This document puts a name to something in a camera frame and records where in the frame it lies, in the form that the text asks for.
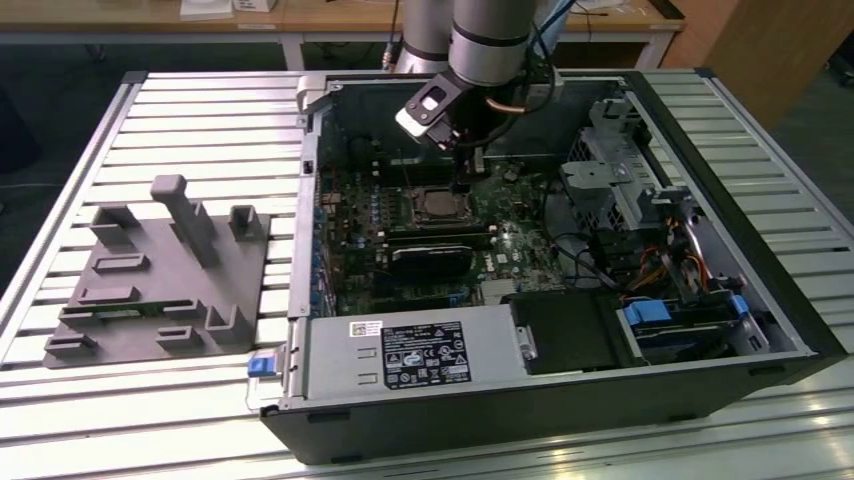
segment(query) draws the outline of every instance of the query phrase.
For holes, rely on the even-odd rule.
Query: white table leg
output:
[[[670,47],[674,32],[664,31],[656,33],[649,43],[644,47],[636,68],[638,70],[652,70],[658,68]]]
[[[306,70],[303,60],[303,34],[283,33],[279,37],[282,51],[285,53],[285,63],[289,70]]]

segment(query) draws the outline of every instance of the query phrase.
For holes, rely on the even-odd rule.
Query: blue latch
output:
[[[668,305],[662,300],[640,300],[624,308],[629,325],[669,322],[672,320]]]
[[[250,378],[277,375],[277,357],[255,357],[250,360],[247,373]]]
[[[736,313],[738,314],[738,318],[742,318],[745,315],[750,314],[750,307],[748,306],[748,301],[745,297],[741,295],[733,295],[733,307],[736,307]]]

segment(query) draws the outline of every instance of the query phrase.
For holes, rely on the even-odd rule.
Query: wooden table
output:
[[[289,69],[305,70],[306,42],[386,42],[393,7],[393,0],[279,0],[270,13],[183,22],[181,0],[3,0],[0,44],[278,43]],[[590,17],[590,32],[588,17],[570,15],[559,41],[644,44],[637,66],[657,67],[682,20],[649,0],[597,12],[608,16]]]
[[[305,70],[302,45],[309,42],[386,42],[394,0],[287,0],[282,24],[283,49],[290,69]],[[570,15],[559,42],[641,43],[638,68],[656,68],[668,51],[681,19],[666,18],[649,0],[629,0],[625,7],[594,11],[608,16]],[[403,25],[398,15],[397,31]]]
[[[181,0],[2,0],[0,44],[281,44],[285,7],[185,22]]]

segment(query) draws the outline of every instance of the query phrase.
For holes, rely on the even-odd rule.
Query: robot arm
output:
[[[510,103],[517,94],[531,22],[543,3],[550,2],[457,0],[453,9],[449,0],[407,3],[405,47],[395,72],[441,73],[395,119],[415,139],[430,139],[454,152],[461,170],[469,167],[474,172],[473,158],[482,154],[478,147],[494,140],[499,126],[513,125],[515,118],[509,114],[525,112],[498,102]]]

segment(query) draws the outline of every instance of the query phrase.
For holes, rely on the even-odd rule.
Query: motherboard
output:
[[[454,191],[449,167],[401,159],[323,172],[337,315],[490,305],[565,287],[538,216],[545,175],[502,159]]]

